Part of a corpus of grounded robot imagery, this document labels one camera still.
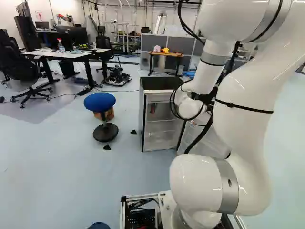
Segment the silver ring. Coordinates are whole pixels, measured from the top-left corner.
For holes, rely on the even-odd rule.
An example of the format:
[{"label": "silver ring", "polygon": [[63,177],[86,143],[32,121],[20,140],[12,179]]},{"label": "silver ring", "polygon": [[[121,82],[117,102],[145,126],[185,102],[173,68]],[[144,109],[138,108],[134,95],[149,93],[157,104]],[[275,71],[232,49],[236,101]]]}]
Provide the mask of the silver ring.
[{"label": "silver ring", "polygon": [[222,181],[222,201],[217,212],[233,214],[239,202],[237,177],[229,162],[214,158]]}]

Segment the office chair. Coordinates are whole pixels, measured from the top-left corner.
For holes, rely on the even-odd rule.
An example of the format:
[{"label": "office chair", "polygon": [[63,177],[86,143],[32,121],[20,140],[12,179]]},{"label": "office chair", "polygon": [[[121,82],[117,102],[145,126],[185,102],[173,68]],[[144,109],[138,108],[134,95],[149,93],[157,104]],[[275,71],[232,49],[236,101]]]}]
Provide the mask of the office chair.
[{"label": "office chair", "polygon": [[107,67],[106,62],[109,61],[110,59],[114,58],[114,52],[110,43],[110,38],[105,37],[105,36],[98,36],[96,37],[96,47],[99,49],[110,49],[109,51],[103,52],[103,55],[101,56],[101,61],[102,61],[102,68],[97,68],[96,72],[99,72],[99,70],[103,71],[104,78],[107,77],[107,70],[112,70],[113,68]]},{"label": "office chair", "polygon": [[[4,31],[0,30],[0,69],[5,75],[13,80],[19,80],[34,85],[42,75],[39,68],[40,60],[34,59],[33,61],[35,61],[36,64],[33,64],[30,60],[26,59],[14,42],[11,42]],[[20,103],[20,108],[25,108],[25,102],[32,96],[35,97],[36,95],[39,95],[45,97],[47,101],[50,100],[48,95],[41,93],[43,91],[52,92],[53,89],[51,87],[33,89],[30,86],[28,91],[12,96],[11,102],[15,102],[16,98],[26,96]]]}]

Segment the yellow object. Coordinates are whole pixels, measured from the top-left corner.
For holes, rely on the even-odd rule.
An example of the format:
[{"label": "yellow object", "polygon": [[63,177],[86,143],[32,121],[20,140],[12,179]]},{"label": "yellow object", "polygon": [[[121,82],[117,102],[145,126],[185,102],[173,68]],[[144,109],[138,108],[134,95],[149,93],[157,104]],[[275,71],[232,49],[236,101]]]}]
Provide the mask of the yellow object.
[{"label": "yellow object", "polygon": [[169,49],[168,48],[163,48],[163,53],[168,53]]}]

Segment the stool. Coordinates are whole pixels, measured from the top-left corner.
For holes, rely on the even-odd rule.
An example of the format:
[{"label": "stool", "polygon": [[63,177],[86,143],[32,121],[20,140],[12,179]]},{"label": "stool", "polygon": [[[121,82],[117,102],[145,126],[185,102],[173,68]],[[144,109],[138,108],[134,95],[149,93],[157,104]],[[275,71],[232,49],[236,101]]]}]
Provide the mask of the stool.
[{"label": "stool", "polygon": [[109,93],[94,93],[87,96],[84,100],[84,106],[93,112],[100,112],[103,124],[95,128],[93,137],[99,142],[112,141],[118,134],[119,128],[113,123],[106,122],[105,112],[113,107],[115,97]]}]

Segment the black cable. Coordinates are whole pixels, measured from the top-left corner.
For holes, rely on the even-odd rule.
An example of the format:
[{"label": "black cable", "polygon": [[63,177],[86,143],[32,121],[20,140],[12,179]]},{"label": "black cable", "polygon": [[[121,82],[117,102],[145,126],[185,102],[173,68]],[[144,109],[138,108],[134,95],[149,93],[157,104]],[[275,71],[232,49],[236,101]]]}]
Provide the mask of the black cable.
[{"label": "black cable", "polygon": [[149,210],[149,209],[144,209],[144,208],[135,208],[135,209],[130,210],[130,211],[135,211],[135,210],[147,211],[147,210]]},{"label": "black cable", "polygon": [[[191,80],[188,80],[188,81],[185,81],[183,82],[182,84],[179,85],[179,87],[182,87],[183,84],[187,83],[187,82],[190,82]],[[173,92],[171,93],[171,96],[170,96],[170,100],[169,100],[169,105],[170,105],[170,109],[171,109],[171,112],[172,114],[176,117],[176,118],[179,118],[181,120],[184,120],[184,121],[191,121],[195,118],[197,118],[200,113],[202,112],[203,110],[203,107],[204,107],[204,104],[202,104],[200,110],[198,111],[198,113],[194,116],[194,117],[191,117],[191,118],[183,118],[180,116],[179,112],[177,112],[176,110],[176,106],[175,106],[175,97],[176,97],[176,92],[177,90],[179,89],[179,87],[177,89],[174,89]]]},{"label": "black cable", "polygon": [[77,97],[77,95],[76,95],[76,94],[73,94],[73,93],[66,93],[66,94],[61,94],[61,95],[58,95],[58,96],[56,96],[56,97],[50,97],[50,99],[59,98],[59,97],[62,97],[62,96],[64,96],[64,95],[68,95],[68,94],[72,94],[72,95],[74,95],[74,98],[76,98],[76,97]]},{"label": "black cable", "polygon": [[235,57],[239,48],[240,42],[236,42],[235,46],[234,46],[234,50],[227,68],[227,71],[225,72],[225,76],[227,76],[228,74],[230,74],[232,72],[233,69],[233,65],[234,65],[234,61],[235,61]]},{"label": "black cable", "polygon": [[195,39],[197,39],[199,42],[202,43],[202,45],[205,45],[205,43],[190,29],[190,27],[188,27],[186,25],[186,23],[183,21],[182,16],[181,16],[181,8],[182,8],[182,4],[183,4],[184,0],[179,0],[178,3],[178,8],[177,8],[177,12],[178,12],[178,17],[181,23],[182,28],[184,29],[184,31],[189,34],[190,36],[194,37]]},{"label": "black cable", "polygon": [[100,92],[138,92],[139,90],[118,90],[118,91],[102,91],[102,90],[100,90],[100,89],[97,89],[96,87],[94,88],[94,89],[96,89],[96,90],[98,90],[98,91],[100,91]]},{"label": "black cable", "polygon": [[185,154],[188,154],[190,152],[190,150],[203,138],[203,136],[205,136],[205,134],[208,132],[208,130],[210,129],[210,127],[212,126],[213,123],[213,117],[211,116],[209,121],[206,123],[206,126],[204,127],[204,129],[202,130],[202,132],[195,138],[195,140],[193,140],[192,143],[190,143],[190,145],[186,148],[185,150]]},{"label": "black cable", "polygon": [[[59,97],[62,97],[62,96],[64,96],[64,95],[69,95],[69,94],[74,95],[74,98],[77,97],[76,94],[73,94],[73,93],[66,93],[66,94],[61,94],[61,95],[55,96],[55,97],[50,97],[50,99],[59,98]],[[42,98],[29,98],[29,99],[45,99],[45,98],[42,97]],[[4,104],[4,103],[15,103],[15,102],[5,101],[5,102],[3,102],[3,104]]]}]

